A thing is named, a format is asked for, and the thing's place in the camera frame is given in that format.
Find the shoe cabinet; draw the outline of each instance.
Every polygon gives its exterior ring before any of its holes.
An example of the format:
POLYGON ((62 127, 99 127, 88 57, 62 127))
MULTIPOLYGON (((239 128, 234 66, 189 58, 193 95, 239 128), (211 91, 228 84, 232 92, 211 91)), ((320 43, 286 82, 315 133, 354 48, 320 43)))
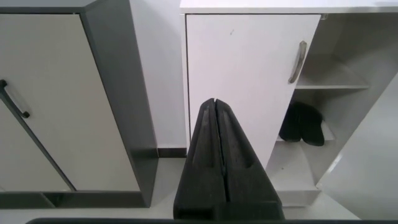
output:
POLYGON ((398 8, 283 2, 182 1, 187 144, 201 103, 225 101, 283 206, 306 206, 398 72, 398 8), (323 146, 278 136, 292 100, 321 112, 323 146))

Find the black handle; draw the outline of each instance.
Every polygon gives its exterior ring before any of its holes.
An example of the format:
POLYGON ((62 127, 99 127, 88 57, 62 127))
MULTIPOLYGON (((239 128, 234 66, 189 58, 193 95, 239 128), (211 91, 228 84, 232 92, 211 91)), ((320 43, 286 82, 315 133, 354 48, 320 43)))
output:
POLYGON ((0 80, 0 98, 3 101, 3 103, 8 107, 9 110, 13 113, 17 113, 19 116, 23 118, 28 118, 30 117, 30 114, 28 112, 22 112, 19 110, 17 105, 12 101, 8 93, 6 92, 6 86, 7 82, 5 80, 0 80))

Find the gray cabinet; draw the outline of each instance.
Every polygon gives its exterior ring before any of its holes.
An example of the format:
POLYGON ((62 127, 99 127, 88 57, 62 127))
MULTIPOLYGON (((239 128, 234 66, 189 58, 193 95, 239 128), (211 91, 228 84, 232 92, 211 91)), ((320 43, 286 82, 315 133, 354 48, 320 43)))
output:
POLYGON ((156 141, 129 1, 19 1, 0 13, 10 96, 0 103, 1 194, 42 192, 62 207, 60 197, 90 204, 126 192, 129 206, 149 206, 156 141))

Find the shoe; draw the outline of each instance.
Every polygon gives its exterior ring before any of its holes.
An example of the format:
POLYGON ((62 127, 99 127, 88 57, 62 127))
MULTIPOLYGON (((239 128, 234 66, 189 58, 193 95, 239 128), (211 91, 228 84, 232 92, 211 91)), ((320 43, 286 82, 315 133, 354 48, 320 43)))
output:
POLYGON ((322 114, 305 103, 295 102, 292 106, 297 110, 299 116, 298 126, 303 141, 312 146, 323 146, 325 137, 321 128, 322 114))
POLYGON ((279 137, 287 142, 298 142, 301 140, 299 114, 291 104, 287 108, 284 122, 279 131, 279 137))

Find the cabinet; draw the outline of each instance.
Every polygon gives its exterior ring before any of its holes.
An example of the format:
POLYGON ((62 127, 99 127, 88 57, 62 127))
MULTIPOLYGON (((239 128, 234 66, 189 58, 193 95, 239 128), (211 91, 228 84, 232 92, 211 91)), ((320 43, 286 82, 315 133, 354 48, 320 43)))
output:
POLYGON ((150 205, 157 150, 128 0, 0 3, 0 67, 17 107, 0 102, 4 194, 150 205))
POLYGON ((228 102, 265 167, 319 18, 187 15, 190 126, 207 99, 228 102))
POLYGON ((398 72, 398 14, 369 2, 284 3, 181 2, 185 121, 193 131, 203 101, 227 102, 283 205, 306 206, 398 72), (302 40, 307 56, 289 83, 302 40), (321 112, 324 146, 278 137, 291 101, 321 112))

